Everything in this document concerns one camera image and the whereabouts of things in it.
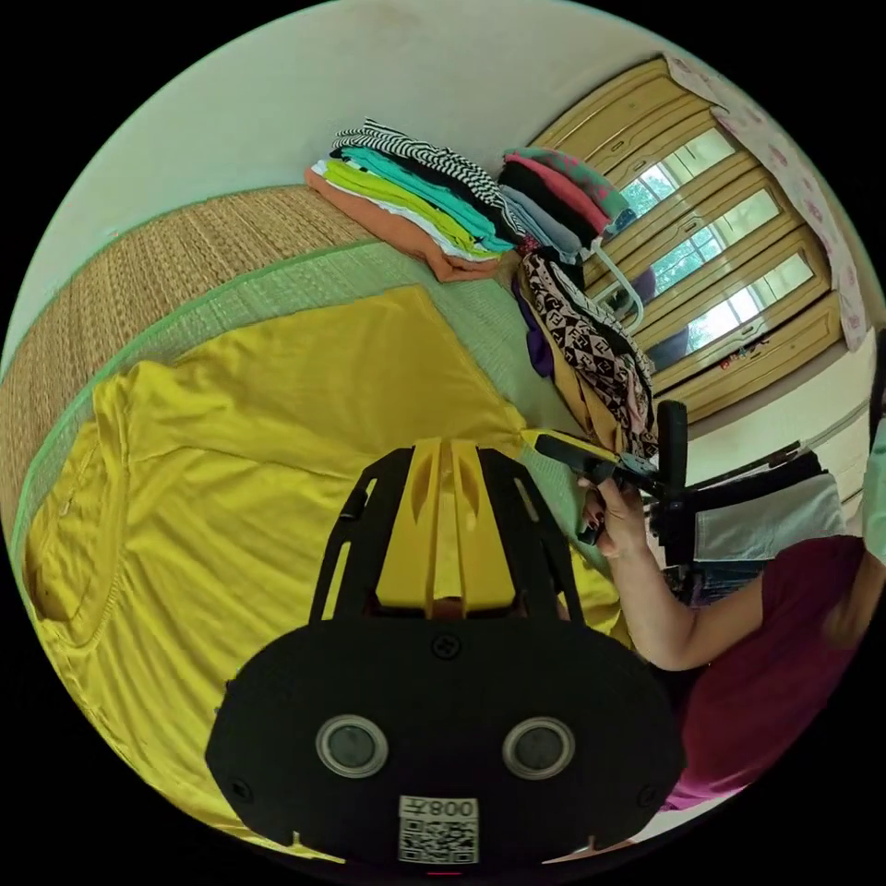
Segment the yellow t-shirt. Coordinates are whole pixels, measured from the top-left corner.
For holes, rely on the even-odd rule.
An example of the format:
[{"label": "yellow t-shirt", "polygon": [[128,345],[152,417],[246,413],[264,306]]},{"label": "yellow t-shirt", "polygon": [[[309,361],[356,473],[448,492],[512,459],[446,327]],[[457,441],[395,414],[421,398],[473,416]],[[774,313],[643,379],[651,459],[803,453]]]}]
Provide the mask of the yellow t-shirt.
[{"label": "yellow t-shirt", "polygon": [[[93,407],[28,536],[43,648],[145,782],[279,850],[240,823],[203,759],[225,680],[306,624],[366,465],[425,437],[517,457],[525,423],[419,286],[238,329],[172,366],[142,362],[97,386]],[[443,552],[446,533],[442,521]],[[627,642],[612,584],[573,563],[588,623]]]}]

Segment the pink curtain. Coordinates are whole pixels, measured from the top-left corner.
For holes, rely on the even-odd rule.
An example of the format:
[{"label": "pink curtain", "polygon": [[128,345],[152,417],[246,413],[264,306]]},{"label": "pink curtain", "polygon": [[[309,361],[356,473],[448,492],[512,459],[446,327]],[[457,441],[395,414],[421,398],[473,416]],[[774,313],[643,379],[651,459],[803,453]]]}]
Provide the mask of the pink curtain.
[{"label": "pink curtain", "polygon": [[846,344],[850,351],[857,350],[868,331],[868,318],[856,263],[821,191],[818,175],[779,126],[741,90],[699,61],[671,54],[664,58],[675,83],[717,105],[712,114],[720,126],[760,160],[821,240],[831,264],[831,288],[840,297]]}]

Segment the qr code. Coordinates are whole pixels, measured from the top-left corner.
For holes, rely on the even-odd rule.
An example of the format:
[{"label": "qr code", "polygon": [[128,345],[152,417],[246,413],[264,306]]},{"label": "qr code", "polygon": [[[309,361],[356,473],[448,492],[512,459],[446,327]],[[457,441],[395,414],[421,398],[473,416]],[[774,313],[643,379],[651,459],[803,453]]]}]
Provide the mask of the qr code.
[{"label": "qr code", "polygon": [[401,819],[400,861],[470,865],[477,861],[477,821]]}]

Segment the woven mat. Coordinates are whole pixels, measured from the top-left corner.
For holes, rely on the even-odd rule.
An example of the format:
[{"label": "woven mat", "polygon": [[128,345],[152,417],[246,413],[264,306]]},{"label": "woven mat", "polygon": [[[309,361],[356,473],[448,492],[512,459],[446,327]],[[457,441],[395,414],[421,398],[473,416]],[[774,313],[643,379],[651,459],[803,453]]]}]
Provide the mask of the woven mat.
[{"label": "woven mat", "polygon": [[91,376],[142,330],[240,274],[374,239],[304,186],[214,198],[114,240],[29,329],[0,384],[0,521],[7,543],[31,459]]}]

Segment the pink shirt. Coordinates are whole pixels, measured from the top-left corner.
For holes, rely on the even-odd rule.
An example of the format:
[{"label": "pink shirt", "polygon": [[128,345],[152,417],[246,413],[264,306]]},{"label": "pink shirt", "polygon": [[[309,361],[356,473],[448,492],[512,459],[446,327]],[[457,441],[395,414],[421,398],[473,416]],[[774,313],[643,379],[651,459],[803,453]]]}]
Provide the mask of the pink shirt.
[{"label": "pink shirt", "polygon": [[528,157],[521,157],[520,154],[506,154],[505,160],[507,162],[520,163],[527,169],[531,169],[545,182],[547,189],[555,197],[559,197],[567,206],[587,219],[597,233],[603,233],[610,219],[606,218],[603,210],[565,175],[535,160],[530,160]]},{"label": "pink shirt", "polygon": [[762,627],[715,659],[681,712],[688,767],[663,809],[746,787],[821,711],[855,650],[830,647],[828,613],[852,587],[864,543],[837,535],[787,548],[763,572]]}]

